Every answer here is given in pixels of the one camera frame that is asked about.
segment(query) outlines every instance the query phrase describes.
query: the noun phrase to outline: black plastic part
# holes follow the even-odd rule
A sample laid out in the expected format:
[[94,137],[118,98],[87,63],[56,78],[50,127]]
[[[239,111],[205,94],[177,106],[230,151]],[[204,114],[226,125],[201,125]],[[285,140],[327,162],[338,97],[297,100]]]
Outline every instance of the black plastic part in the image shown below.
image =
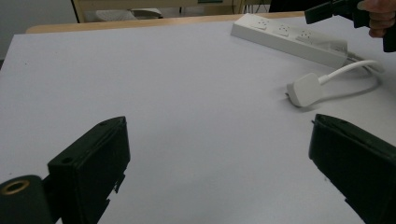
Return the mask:
[[50,217],[40,177],[25,175],[0,185],[0,223],[50,224]]
[[[328,3],[309,8],[304,12],[307,24],[317,21],[323,21],[332,17],[332,15],[340,15],[353,20],[355,28],[370,26],[370,14],[368,11],[359,10],[358,3],[361,0],[332,0]],[[387,29],[383,37],[384,52],[396,51],[396,26]]]
[[396,147],[344,120],[317,115],[309,158],[365,223],[396,223]]
[[61,205],[63,223],[97,223],[108,206],[111,190],[119,188],[129,161],[124,117],[96,125],[50,161],[50,181],[61,192],[56,201]]

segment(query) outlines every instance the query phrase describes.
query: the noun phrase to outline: power plug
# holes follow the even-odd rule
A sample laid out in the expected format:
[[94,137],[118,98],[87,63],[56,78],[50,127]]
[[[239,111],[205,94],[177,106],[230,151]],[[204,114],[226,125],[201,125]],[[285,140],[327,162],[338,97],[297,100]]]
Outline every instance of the power plug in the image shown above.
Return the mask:
[[236,21],[231,35],[334,68],[347,60],[345,40],[257,15]]
[[288,96],[294,105],[312,105],[322,97],[322,88],[316,74],[310,73],[287,85]]

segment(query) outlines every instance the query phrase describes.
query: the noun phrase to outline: power outlet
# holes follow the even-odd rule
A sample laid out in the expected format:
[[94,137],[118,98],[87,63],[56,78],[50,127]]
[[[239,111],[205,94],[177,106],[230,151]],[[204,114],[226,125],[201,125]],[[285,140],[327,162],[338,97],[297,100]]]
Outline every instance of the power outlet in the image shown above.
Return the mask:
[[231,35],[334,68],[347,60],[345,40],[257,15],[236,21]]

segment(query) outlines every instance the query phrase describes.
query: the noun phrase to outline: white plug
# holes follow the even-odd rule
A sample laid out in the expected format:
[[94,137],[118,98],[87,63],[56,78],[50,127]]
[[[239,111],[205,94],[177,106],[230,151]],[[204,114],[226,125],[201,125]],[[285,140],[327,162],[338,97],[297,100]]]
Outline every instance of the white plug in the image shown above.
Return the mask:
[[300,77],[288,84],[287,89],[291,102],[299,107],[312,105],[322,97],[319,78],[315,73]]

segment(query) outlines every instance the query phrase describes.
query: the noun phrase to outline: brass ring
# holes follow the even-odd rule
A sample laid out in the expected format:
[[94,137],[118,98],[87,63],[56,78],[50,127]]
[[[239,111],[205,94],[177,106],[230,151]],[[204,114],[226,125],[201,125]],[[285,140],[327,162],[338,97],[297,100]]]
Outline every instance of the brass ring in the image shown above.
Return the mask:
[[4,195],[11,195],[26,189],[30,185],[29,180],[16,180],[1,189]]

